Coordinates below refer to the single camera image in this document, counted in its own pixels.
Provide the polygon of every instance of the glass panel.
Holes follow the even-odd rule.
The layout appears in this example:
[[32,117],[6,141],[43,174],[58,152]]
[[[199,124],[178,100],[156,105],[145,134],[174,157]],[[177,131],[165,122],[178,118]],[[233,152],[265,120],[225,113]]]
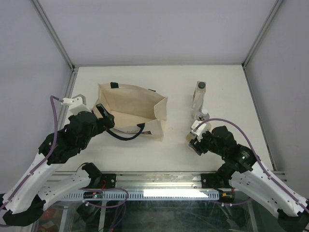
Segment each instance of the glass panel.
[[[119,201],[91,203],[112,206]],[[253,232],[246,204],[222,207],[210,201],[127,201],[109,209],[58,202],[37,226],[39,232]]]

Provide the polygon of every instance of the black tag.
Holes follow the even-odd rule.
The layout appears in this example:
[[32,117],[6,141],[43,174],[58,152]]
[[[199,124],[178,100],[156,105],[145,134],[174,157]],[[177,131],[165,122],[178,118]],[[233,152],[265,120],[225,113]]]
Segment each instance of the black tag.
[[116,83],[116,82],[111,82],[111,88],[119,88],[118,83]]

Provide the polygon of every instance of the black wire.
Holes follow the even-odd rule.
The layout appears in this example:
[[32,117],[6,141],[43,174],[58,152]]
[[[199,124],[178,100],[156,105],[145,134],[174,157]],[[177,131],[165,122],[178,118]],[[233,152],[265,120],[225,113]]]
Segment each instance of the black wire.
[[82,163],[78,168],[77,168],[77,170],[76,171],[78,171],[78,169],[80,169],[80,167],[82,167],[83,165],[85,165],[85,164],[88,164],[88,162],[86,162],[86,163]]

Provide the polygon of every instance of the metal frame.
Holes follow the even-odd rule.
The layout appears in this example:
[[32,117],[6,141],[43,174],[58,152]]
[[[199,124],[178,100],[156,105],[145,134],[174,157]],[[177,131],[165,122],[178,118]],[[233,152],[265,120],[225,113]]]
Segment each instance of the metal frame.
[[[55,172],[46,184],[56,183],[75,172]],[[116,188],[125,188],[129,191],[143,189],[202,189],[201,174],[215,172],[102,172],[103,174],[116,174]],[[284,172],[273,172],[281,181],[287,182]]]
[[[64,93],[64,98],[70,98],[72,96],[72,92],[74,89],[76,77],[77,77],[78,68],[74,68],[73,71],[71,71],[70,77],[67,81],[67,87]],[[63,128],[64,122],[66,120],[68,108],[64,105],[60,107],[59,115],[58,115],[58,130]]]
[[255,108],[255,111],[256,111],[256,114],[257,114],[257,118],[259,120],[259,124],[260,124],[260,127],[262,129],[262,134],[263,134],[264,141],[265,141],[265,144],[266,144],[266,147],[267,147],[267,151],[268,151],[268,154],[269,154],[270,162],[272,164],[273,170],[277,171],[278,167],[276,165],[276,162],[275,162],[274,158],[272,157],[272,154],[271,154],[271,151],[270,151],[270,148],[269,148],[269,145],[268,145],[268,139],[267,139],[267,136],[265,134],[265,129],[264,129],[263,123],[261,121],[260,111],[259,111],[258,106],[257,106],[256,98],[255,98],[254,93],[252,91],[252,85],[251,85],[250,80],[249,80],[249,78],[247,76],[246,69],[243,69],[243,72],[245,74],[247,85],[248,85],[248,88],[249,88],[249,91],[250,91],[250,95],[251,95],[251,98],[252,98],[252,101],[253,101],[253,105],[254,105],[254,108]]
[[58,48],[59,52],[63,56],[64,60],[66,61],[67,65],[70,67],[70,69],[73,71],[74,70],[74,65],[72,63],[72,60],[70,59],[66,49],[64,48],[62,42],[60,41],[53,25],[49,21],[44,9],[42,8],[40,2],[38,0],[30,0],[32,3],[34,9],[38,13],[39,17],[41,18],[46,30],[48,31],[50,37],[55,43],[55,46]]
[[265,23],[263,24],[261,30],[259,31],[250,51],[249,51],[243,65],[242,65],[244,70],[247,68],[247,65],[248,65],[250,59],[252,58],[252,56],[256,52],[256,50],[257,50],[259,44],[261,43],[262,39],[265,37],[271,22],[274,20],[275,16],[277,15],[279,9],[281,8],[281,6],[284,2],[285,2],[285,0],[277,0],[275,5],[271,9]]

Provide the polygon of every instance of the white table surface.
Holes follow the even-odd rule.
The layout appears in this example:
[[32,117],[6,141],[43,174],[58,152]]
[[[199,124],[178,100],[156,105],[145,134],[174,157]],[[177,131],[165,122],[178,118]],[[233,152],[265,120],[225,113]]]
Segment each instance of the white table surface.
[[[223,164],[218,155],[199,156],[185,144],[192,123],[191,104],[197,81],[206,82],[204,104],[210,116],[239,125],[262,161],[273,170],[242,67],[220,65],[79,68],[72,96],[85,95],[89,107],[92,108],[97,100],[98,84],[138,85],[168,96],[168,120],[162,142],[142,137],[119,141],[104,132],[93,138],[86,150],[70,158],[59,171],[75,171],[84,162],[93,162],[102,171],[216,171]],[[212,128],[224,125],[223,122],[211,124]],[[228,129],[238,143],[247,145],[235,128],[228,126]]]

